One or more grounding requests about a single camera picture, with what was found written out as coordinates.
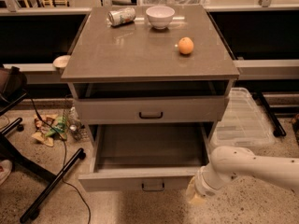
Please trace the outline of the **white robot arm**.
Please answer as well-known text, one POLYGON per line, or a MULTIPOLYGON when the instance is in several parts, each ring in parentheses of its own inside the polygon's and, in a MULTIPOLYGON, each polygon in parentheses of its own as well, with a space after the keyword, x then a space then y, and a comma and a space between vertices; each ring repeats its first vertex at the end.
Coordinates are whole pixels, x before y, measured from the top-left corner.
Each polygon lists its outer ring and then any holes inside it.
POLYGON ((187 202, 202 204, 240 176, 251 176, 299 193, 298 159, 257 156, 248 148, 222 146, 211 152, 209 163, 191 179, 186 189, 187 202))

